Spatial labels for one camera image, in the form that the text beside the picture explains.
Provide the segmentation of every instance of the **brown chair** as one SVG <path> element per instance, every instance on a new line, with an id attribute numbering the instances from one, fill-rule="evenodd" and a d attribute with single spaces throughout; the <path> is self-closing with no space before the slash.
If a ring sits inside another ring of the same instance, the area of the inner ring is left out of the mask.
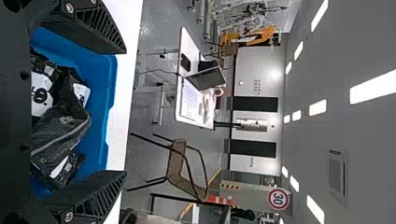
<path id="1" fill-rule="evenodd" d="M 171 139 L 165 138 L 163 136 L 160 136 L 158 134 L 154 134 L 154 136 L 159 137 L 163 140 L 166 140 L 166 141 L 169 141 L 172 143 L 171 146 L 165 146 L 161 143 L 147 139 L 146 137 L 143 137 L 143 136 L 135 134 L 135 133 L 131 133 L 131 135 L 134 137 L 140 138 L 144 141 L 150 142 L 151 144 L 156 145 L 158 147 L 163 147 L 163 148 L 169 150 L 170 153 L 169 153 L 168 167 L 167 167 L 165 176 L 149 180 L 149 181 L 147 181 L 147 185 L 143 185 L 143 186 L 132 188 L 132 189 L 127 189 L 127 191 L 134 191 L 137 189 L 145 189 L 145 188 L 155 186 L 155 185 L 160 185 L 166 181 L 169 181 L 169 183 L 171 183 L 173 186 L 190 194 L 192 197 L 196 198 L 198 201 L 202 201 L 202 202 L 206 201 L 208 191 L 209 191 L 209 186 L 208 186 L 209 184 L 208 184 L 208 180 L 207 180 L 207 173 L 206 173 L 204 158 L 202 157 L 202 153 L 200 150 L 198 150 L 194 147 L 187 146 L 187 142 L 185 139 L 171 140 Z M 205 176 L 205 182 L 206 182 L 205 188 L 195 185 L 195 183 L 192 179 L 190 164 L 186 157 L 186 149 L 187 148 L 191 149 L 193 151 L 196 151 L 201 158 L 201 163 L 204 168 L 204 176 Z M 181 175 L 181 171 L 183 169 L 184 162 L 186 162 L 187 171 L 189 173 L 190 180 L 184 178 Z"/>

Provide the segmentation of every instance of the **fluorescent light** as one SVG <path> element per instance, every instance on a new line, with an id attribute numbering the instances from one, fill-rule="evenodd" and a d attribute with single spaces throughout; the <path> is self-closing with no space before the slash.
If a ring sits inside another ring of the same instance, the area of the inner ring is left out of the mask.
<path id="1" fill-rule="evenodd" d="M 290 176 L 290 184 L 297 193 L 300 191 L 300 183 L 292 175 Z"/>
<path id="2" fill-rule="evenodd" d="M 286 76 L 289 74 L 291 67 L 292 67 L 292 64 L 291 64 L 291 62 L 289 62 L 288 66 L 286 66 Z"/>
<path id="3" fill-rule="evenodd" d="M 311 32 L 315 31 L 324 13 L 327 11 L 328 7 L 329 7 L 329 0 L 324 0 L 317 12 L 317 15 L 315 15 L 314 19 L 311 22 Z"/>
<path id="4" fill-rule="evenodd" d="M 301 51 L 303 51 L 304 48 L 304 42 L 301 41 L 300 44 L 298 45 L 296 51 L 294 51 L 294 60 L 297 61 L 298 57 L 301 54 Z"/>
<path id="5" fill-rule="evenodd" d="M 315 116 L 326 112 L 327 100 L 322 100 L 309 106 L 309 116 Z"/>
<path id="6" fill-rule="evenodd" d="M 290 122 L 290 115 L 285 116 L 285 118 L 283 118 L 283 122 L 284 123 L 289 123 Z"/>
<path id="7" fill-rule="evenodd" d="M 311 210 L 312 214 L 317 218 L 320 224 L 324 224 L 324 212 L 318 206 L 317 203 L 311 198 L 311 196 L 306 196 L 306 206 Z"/>
<path id="8" fill-rule="evenodd" d="M 352 105 L 396 92 L 396 70 L 375 77 L 349 91 L 349 101 Z"/>
<path id="9" fill-rule="evenodd" d="M 289 177 L 289 171 L 284 166 L 282 166 L 282 175 L 285 176 L 286 178 Z"/>
<path id="10" fill-rule="evenodd" d="M 292 120 L 296 121 L 301 119 L 301 110 L 298 110 L 292 114 Z"/>

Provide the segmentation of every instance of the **desk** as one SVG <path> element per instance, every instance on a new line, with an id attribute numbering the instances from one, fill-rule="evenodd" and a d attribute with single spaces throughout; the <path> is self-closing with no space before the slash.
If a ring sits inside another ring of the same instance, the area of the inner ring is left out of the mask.
<path id="1" fill-rule="evenodd" d="M 107 170 L 124 170 L 128 139 L 129 118 L 134 89 L 134 68 L 143 0 L 103 0 L 119 27 L 128 53 L 117 55 L 118 73 L 114 106 L 107 123 Z M 117 199 L 105 224 L 118 224 L 121 196 Z"/>
<path id="2" fill-rule="evenodd" d="M 208 109 L 208 120 L 204 122 L 204 116 L 198 120 L 190 120 L 180 116 L 181 103 L 182 103 L 182 87 L 183 87 L 183 77 L 189 77 L 191 75 L 198 73 L 198 63 L 204 61 L 205 58 L 202 56 L 200 50 L 195 45 L 189 32 L 185 27 L 180 30 L 180 45 L 178 58 L 181 58 L 181 54 L 186 55 L 186 57 L 191 61 L 190 72 L 186 71 L 181 66 L 181 60 L 177 64 L 177 83 L 176 83 L 176 108 L 175 108 L 175 120 L 183 123 L 188 123 L 202 128 L 213 129 L 214 128 L 214 117 L 215 117 L 215 107 L 216 107 L 216 97 L 214 96 L 214 90 L 209 89 L 206 91 L 201 91 L 201 96 L 198 97 L 199 104 L 203 104 L 204 95 L 209 94 L 209 109 Z"/>

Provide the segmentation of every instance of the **black panel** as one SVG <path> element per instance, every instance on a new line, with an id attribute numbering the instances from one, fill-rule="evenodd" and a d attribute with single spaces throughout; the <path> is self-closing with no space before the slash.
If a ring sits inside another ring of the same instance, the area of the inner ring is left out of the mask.
<path id="1" fill-rule="evenodd" d="M 231 154 L 276 158 L 276 143 L 231 140 Z"/>
<path id="2" fill-rule="evenodd" d="M 235 96 L 233 98 L 233 110 L 277 112 L 277 97 L 247 97 Z"/>

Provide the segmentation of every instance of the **speed limit sign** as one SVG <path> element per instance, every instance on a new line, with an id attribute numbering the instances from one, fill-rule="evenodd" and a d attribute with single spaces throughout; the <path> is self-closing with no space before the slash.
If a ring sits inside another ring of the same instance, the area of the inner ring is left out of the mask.
<path id="1" fill-rule="evenodd" d="M 285 210 L 289 201 L 289 195 L 283 189 L 273 189 L 268 194 L 268 203 L 275 210 Z"/>

